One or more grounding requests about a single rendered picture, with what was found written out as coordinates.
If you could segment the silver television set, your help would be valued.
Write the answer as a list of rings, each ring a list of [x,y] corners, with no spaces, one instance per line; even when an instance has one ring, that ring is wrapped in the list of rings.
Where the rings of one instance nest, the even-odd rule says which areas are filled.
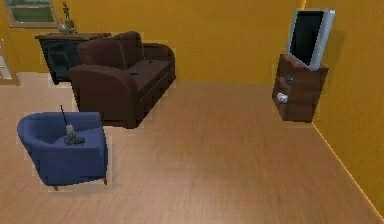
[[[293,15],[287,53],[311,71],[320,68],[335,18],[330,9],[298,9]]]

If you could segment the dark brown sofa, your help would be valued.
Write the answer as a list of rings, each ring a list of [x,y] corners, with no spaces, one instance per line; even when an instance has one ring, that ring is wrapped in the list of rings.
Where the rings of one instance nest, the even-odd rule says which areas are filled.
[[[81,43],[77,51],[81,64],[69,70],[77,108],[98,112],[106,126],[138,127],[176,79],[171,48],[144,43],[135,31]]]

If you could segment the brown television stand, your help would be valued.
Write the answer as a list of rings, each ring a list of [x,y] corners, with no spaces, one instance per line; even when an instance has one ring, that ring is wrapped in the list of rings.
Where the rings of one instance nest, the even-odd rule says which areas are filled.
[[[328,70],[321,65],[317,71],[311,71],[293,56],[280,55],[272,99],[284,121],[312,122]],[[291,85],[285,83],[286,76],[293,77]],[[280,103],[278,93],[286,94],[288,101]]]

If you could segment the grey object with thin rod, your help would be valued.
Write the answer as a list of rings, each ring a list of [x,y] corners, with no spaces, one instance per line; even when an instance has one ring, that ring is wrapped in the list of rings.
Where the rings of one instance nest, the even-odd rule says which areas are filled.
[[[67,135],[64,137],[64,143],[66,146],[78,145],[83,146],[85,144],[85,138],[77,136],[74,130],[74,127],[67,122],[64,111],[61,111],[65,125]]]

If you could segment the black sideboard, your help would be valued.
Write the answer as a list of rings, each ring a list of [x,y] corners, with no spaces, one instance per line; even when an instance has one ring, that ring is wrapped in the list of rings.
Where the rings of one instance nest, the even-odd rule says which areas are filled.
[[[55,85],[69,82],[70,68],[81,64],[77,46],[83,42],[109,37],[110,33],[49,33],[36,36]]]

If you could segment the grey vase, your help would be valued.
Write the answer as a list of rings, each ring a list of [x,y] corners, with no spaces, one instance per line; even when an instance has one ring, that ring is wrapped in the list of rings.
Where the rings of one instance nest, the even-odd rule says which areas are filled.
[[[72,34],[75,32],[74,22],[66,19],[65,21],[60,20],[59,32],[63,35]]]

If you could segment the dark statuette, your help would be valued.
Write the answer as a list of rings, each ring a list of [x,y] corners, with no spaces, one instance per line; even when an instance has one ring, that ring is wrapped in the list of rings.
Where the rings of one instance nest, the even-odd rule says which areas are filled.
[[[74,23],[73,21],[70,19],[70,11],[69,11],[69,7],[67,5],[66,2],[63,2],[63,12],[65,14],[65,25],[69,28],[69,29],[73,29],[74,28]]]

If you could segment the window with pale frame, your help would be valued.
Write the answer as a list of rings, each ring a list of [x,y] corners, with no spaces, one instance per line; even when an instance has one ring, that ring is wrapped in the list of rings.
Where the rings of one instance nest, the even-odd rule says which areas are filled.
[[[10,26],[18,28],[55,28],[52,0],[3,0]]]

